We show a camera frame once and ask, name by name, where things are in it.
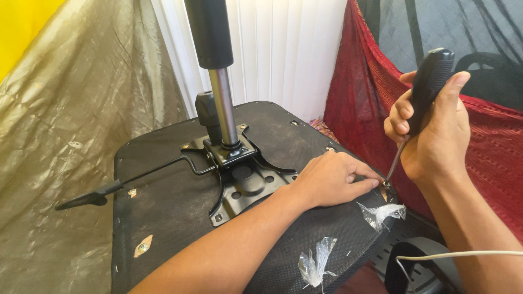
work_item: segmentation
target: bolt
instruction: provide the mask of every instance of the bolt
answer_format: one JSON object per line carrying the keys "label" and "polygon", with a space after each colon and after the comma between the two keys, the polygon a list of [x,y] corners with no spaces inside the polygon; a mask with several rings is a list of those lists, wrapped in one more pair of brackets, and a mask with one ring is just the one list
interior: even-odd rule
{"label": "bolt", "polygon": [[139,252],[145,252],[145,251],[147,251],[148,248],[149,248],[149,246],[148,246],[147,244],[142,243],[142,244],[140,244],[140,246],[138,247],[138,251],[139,251]]}

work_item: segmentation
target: screwdriver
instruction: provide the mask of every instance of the screwdriver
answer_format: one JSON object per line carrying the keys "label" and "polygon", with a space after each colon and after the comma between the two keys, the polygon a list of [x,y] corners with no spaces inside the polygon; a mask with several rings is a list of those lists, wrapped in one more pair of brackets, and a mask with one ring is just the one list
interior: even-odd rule
{"label": "screwdriver", "polygon": [[409,138],[421,132],[422,120],[436,99],[436,96],[438,96],[439,91],[441,91],[449,79],[453,64],[454,52],[445,48],[430,50],[419,64],[418,71],[412,82],[411,104],[414,109],[414,114],[412,114],[411,118],[407,119],[410,129],[396,152],[389,174],[383,183],[384,185],[389,185],[389,180]]}

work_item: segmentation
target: white cable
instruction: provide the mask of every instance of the white cable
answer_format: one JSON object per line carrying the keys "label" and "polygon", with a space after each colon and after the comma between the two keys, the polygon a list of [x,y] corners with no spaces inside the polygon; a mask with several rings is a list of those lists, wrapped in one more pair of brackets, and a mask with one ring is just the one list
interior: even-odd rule
{"label": "white cable", "polygon": [[449,253],[442,253],[442,254],[434,254],[429,256],[420,256],[420,257],[410,257],[410,256],[397,256],[396,262],[400,265],[401,270],[405,274],[405,277],[407,277],[407,281],[409,286],[412,288],[412,291],[414,294],[416,293],[416,289],[414,288],[414,284],[411,281],[411,278],[408,276],[407,271],[405,268],[403,268],[403,265],[400,263],[400,259],[406,260],[406,261],[428,261],[430,259],[438,259],[438,258],[446,258],[446,257],[460,257],[460,256],[478,256],[478,255],[516,255],[516,256],[523,256],[522,251],[502,251],[502,250],[483,250],[483,251],[462,251],[462,252],[449,252]]}

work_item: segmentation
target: yellow surface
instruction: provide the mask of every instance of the yellow surface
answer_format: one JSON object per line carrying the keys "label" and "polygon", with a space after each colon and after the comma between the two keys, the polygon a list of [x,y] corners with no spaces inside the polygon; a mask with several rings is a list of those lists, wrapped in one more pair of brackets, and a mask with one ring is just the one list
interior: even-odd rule
{"label": "yellow surface", "polygon": [[0,0],[0,81],[64,0]]}

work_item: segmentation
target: metal bracket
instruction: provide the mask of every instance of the metal bracket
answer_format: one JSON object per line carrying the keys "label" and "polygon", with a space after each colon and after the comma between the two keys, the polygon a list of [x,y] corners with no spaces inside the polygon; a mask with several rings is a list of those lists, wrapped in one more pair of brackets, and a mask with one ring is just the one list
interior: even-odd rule
{"label": "metal bracket", "polygon": [[209,136],[193,140],[180,147],[182,152],[207,153],[219,166],[220,197],[209,211],[212,225],[217,227],[240,214],[256,201],[274,193],[279,187],[293,182],[298,173],[268,163],[260,150],[247,137],[246,124],[236,127],[240,147],[230,151],[212,145]]}

